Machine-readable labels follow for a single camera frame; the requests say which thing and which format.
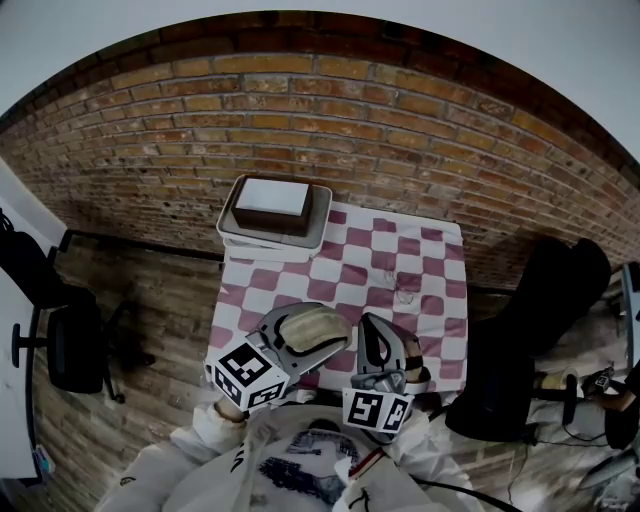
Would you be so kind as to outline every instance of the wooden floor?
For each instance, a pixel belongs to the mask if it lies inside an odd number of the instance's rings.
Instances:
[[[46,486],[21,493],[20,511],[93,510],[141,448],[188,424],[194,405],[213,395],[202,360],[220,282],[217,263],[74,237],[68,252],[57,256],[56,267],[67,282],[96,294],[105,319],[121,300],[133,300],[138,310],[123,319],[120,332],[125,340],[142,343],[157,362],[131,373],[114,372],[127,400],[118,405],[105,394],[77,395],[52,387],[46,354],[38,353],[36,435],[57,467]],[[471,318],[489,315],[504,302],[472,295]],[[624,343],[608,313],[594,308],[538,367],[572,365],[588,374],[609,360],[624,365]],[[452,434],[442,418],[432,425],[431,435],[469,472],[477,489],[503,500],[527,454],[513,486],[514,502],[524,511],[590,510],[591,494],[576,493],[575,485],[607,455],[600,448],[538,445],[527,451],[521,444],[477,442]]]

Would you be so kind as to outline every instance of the pink and white checkered cloth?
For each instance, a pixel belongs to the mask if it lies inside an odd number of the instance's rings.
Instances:
[[[420,338],[430,391],[464,388],[467,287],[457,224],[332,203],[322,251],[306,263],[225,258],[206,361],[234,336],[246,336],[273,308],[322,302],[357,326],[365,312]],[[307,387],[340,390],[356,371],[351,346]]]

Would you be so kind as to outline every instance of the white wall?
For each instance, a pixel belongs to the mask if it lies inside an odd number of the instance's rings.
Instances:
[[[360,14],[475,46],[560,91],[640,160],[637,0],[5,0],[0,112],[116,41],[189,19],[263,9]]]
[[[36,239],[45,253],[52,245],[58,246],[67,229],[64,223],[47,210],[22,184],[2,158],[0,158],[0,208],[4,209],[5,213],[8,208],[11,208],[18,218],[17,223],[14,223],[16,230],[27,231]]]

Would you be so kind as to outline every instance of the office chair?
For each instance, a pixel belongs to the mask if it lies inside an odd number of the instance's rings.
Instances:
[[[532,398],[564,402],[563,424],[571,423],[577,380],[570,376],[565,390],[534,390],[535,357],[600,298],[610,276],[606,255],[591,240],[572,248],[553,238],[539,242],[507,306],[470,326],[467,383],[446,425],[483,441],[522,440]]]
[[[63,283],[36,241],[27,233],[16,232],[0,210],[0,268],[11,277],[34,307],[54,309],[45,338],[22,337],[20,326],[13,326],[12,362],[19,367],[21,348],[46,348],[51,383],[73,393],[99,393],[103,383],[109,397],[124,403],[115,394],[109,370],[109,356],[127,366],[149,366],[152,355],[137,347],[117,342],[116,328],[122,315],[134,304],[125,301],[104,323],[95,296],[87,289]]]

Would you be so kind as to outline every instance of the printed shirt graphic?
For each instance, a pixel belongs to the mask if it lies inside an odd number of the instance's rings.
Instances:
[[[276,441],[258,464],[251,510],[330,511],[344,490],[335,463],[349,457],[355,466],[369,451],[344,434],[326,430],[305,430]]]

